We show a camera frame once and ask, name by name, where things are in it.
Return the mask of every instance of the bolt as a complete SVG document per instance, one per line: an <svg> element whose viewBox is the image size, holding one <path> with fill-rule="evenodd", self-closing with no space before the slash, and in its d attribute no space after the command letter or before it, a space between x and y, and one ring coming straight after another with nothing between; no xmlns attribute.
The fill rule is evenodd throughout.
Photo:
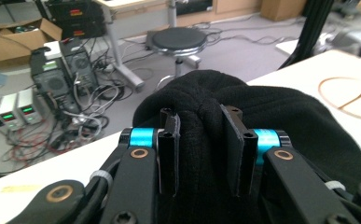
<svg viewBox="0 0 361 224"><path fill-rule="evenodd" d="M136 224L136 216L128 211L122 211L113 218L113 224Z"/></svg>

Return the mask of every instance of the white table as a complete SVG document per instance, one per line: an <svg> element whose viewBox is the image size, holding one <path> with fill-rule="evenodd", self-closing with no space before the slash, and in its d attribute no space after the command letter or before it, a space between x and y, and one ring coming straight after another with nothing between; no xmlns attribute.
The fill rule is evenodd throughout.
<svg viewBox="0 0 361 224"><path fill-rule="evenodd" d="M337 50L331 50L301 63L249 81L252 86L277 86L303 91L325 105L342 128L361 148L361 119L339 111L319 93L320 83L331 77L351 77L361 80L361 59ZM332 89L334 95L346 94L348 86Z"/></svg>
<svg viewBox="0 0 361 224"><path fill-rule="evenodd" d="M318 92L321 80L337 76L361 77L361 60L330 51L248 82L249 85L282 86L308 93L325 104L342 127L361 147L361 119L344 114L325 103ZM119 133L0 178L0 223L11 220L46 185L75 179L87 185L117 146Z"/></svg>

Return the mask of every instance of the white device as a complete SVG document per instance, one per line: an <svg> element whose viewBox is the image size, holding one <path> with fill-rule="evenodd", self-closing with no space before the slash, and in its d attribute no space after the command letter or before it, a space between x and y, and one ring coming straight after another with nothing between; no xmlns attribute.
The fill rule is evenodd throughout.
<svg viewBox="0 0 361 224"><path fill-rule="evenodd" d="M37 99L33 89L18 92L17 108L24 120L29 124L35 124L43 120L44 107Z"/></svg>
<svg viewBox="0 0 361 224"><path fill-rule="evenodd" d="M5 95L0 103L0 120L11 131L17 131L25 126L25 121L17 110L17 95L17 93Z"/></svg>

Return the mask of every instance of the black fabric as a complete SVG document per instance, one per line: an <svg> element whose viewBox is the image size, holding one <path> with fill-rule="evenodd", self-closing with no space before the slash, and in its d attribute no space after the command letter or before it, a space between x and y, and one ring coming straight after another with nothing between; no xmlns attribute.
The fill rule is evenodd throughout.
<svg viewBox="0 0 361 224"><path fill-rule="evenodd" d="M181 119L179 192L160 197L159 223L261 223L261 167L249 197L229 196L220 104L240 108L249 129L286 131L295 149L355 192L361 151L316 99L287 88L247 86L212 70L193 71L147 97L133 117L134 127L159 127L160 109L170 107Z"/></svg>

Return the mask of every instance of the desk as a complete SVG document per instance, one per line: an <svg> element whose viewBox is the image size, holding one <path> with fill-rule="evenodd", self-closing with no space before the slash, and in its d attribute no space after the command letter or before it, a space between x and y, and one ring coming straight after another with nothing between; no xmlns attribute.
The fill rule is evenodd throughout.
<svg viewBox="0 0 361 224"><path fill-rule="evenodd" d="M342 128L361 148L361 119L339 111L319 93L319 84L330 77L355 77L361 79L361 59L347 53L331 50L249 81L247 84L251 86L287 87L313 96L328 108Z"/></svg>
<svg viewBox="0 0 361 224"><path fill-rule="evenodd" d="M340 73L361 77L361 60L339 51L329 51L301 63L248 82L249 85L284 86L319 96L320 81ZM326 105L342 127L361 147L361 119L350 117ZM86 185L90 174L99 169L116 147L119 133L55 157L13 175L0 178L0 223L14 216L46 185L63 179L75 179Z"/></svg>
<svg viewBox="0 0 361 224"><path fill-rule="evenodd" d="M104 12L104 21L106 30L113 48L114 58L116 60L116 69L131 82L132 86L139 91L144 86L144 81L133 71L126 67L121 60L118 48L118 40L130 35L140 34L148 30L160 27L164 24L175 26L175 7L150 12L139 13L130 17L115 19L112 13L127 10L137 10L138 8L151 7L164 4L165 0L94 0L102 6Z"/></svg>

